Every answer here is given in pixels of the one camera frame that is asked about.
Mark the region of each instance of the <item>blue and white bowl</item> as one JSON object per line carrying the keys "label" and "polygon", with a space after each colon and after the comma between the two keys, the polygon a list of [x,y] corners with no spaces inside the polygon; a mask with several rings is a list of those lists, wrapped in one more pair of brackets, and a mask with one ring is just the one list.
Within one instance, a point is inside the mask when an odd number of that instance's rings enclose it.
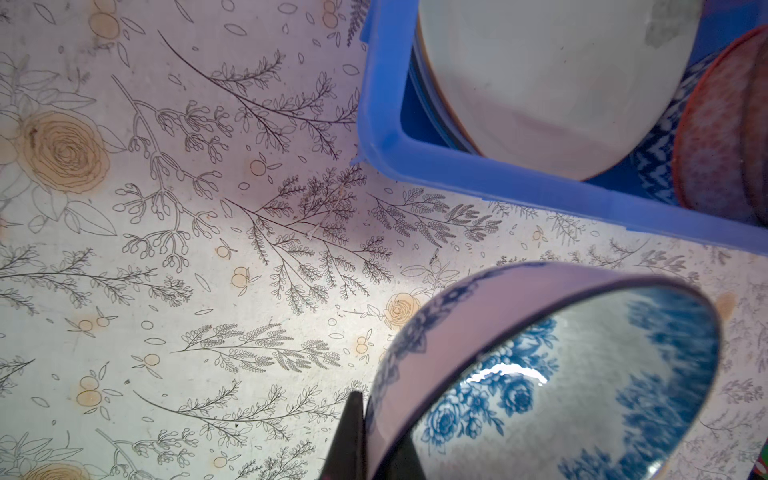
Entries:
{"label": "blue and white bowl", "polygon": [[720,51],[716,51],[688,67],[667,110],[648,135],[627,155],[637,169],[643,189],[652,198],[666,204],[680,206],[672,185],[672,147],[677,124],[680,123],[690,94],[719,54]]}
{"label": "blue and white bowl", "polygon": [[651,478],[707,397],[719,338],[707,299],[665,277],[478,273],[424,305],[382,360],[368,479],[404,439],[427,479]]}

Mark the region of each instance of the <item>blue plastic bin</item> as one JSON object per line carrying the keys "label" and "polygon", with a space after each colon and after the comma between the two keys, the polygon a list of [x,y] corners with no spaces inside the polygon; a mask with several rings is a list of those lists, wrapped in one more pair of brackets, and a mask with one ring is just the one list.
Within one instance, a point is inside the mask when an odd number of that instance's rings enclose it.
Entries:
{"label": "blue plastic bin", "polygon": [[[768,20],[768,0],[735,3],[702,18],[691,61]],[[406,122],[429,122],[425,112],[418,111],[410,87],[406,98],[418,10],[418,0],[372,0],[360,34],[368,44],[368,60],[357,119],[359,147],[361,155],[383,174],[487,200],[603,220],[629,230],[768,255],[768,228],[452,150],[426,124],[421,140],[407,135],[403,108]],[[417,127],[411,125],[408,131]]]}

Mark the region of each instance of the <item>orange flower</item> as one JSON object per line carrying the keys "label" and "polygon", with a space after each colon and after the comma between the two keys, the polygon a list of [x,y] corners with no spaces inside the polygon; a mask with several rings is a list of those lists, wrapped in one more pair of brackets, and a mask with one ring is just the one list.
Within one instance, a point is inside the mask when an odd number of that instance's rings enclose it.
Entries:
{"label": "orange flower", "polygon": [[71,112],[44,111],[24,120],[16,151],[32,180],[62,192],[90,190],[109,170],[101,134],[88,118]]}
{"label": "orange flower", "polygon": [[410,293],[393,295],[384,309],[384,323],[393,330],[400,330],[421,307],[421,302]]}
{"label": "orange flower", "polygon": [[49,463],[27,473],[23,480],[90,480],[88,470],[75,463]]}

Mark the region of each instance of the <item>white plate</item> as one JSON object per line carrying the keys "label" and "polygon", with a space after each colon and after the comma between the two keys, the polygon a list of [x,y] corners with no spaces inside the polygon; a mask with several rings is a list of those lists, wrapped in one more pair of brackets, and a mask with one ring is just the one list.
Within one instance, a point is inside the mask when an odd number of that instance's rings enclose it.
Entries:
{"label": "white plate", "polygon": [[484,156],[575,180],[620,161],[680,82],[701,0],[421,0],[442,101]]}

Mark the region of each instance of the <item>floral tablecloth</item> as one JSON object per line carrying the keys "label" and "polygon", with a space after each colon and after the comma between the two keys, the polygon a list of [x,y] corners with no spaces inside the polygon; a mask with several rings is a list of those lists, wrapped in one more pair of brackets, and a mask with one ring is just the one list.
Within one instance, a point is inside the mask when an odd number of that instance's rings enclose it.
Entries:
{"label": "floral tablecloth", "polygon": [[350,166],[366,4],[292,1],[0,2],[0,476],[312,478],[430,296],[546,259],[716,301],[720,374],[665,472],[746,478],[768,259]]}

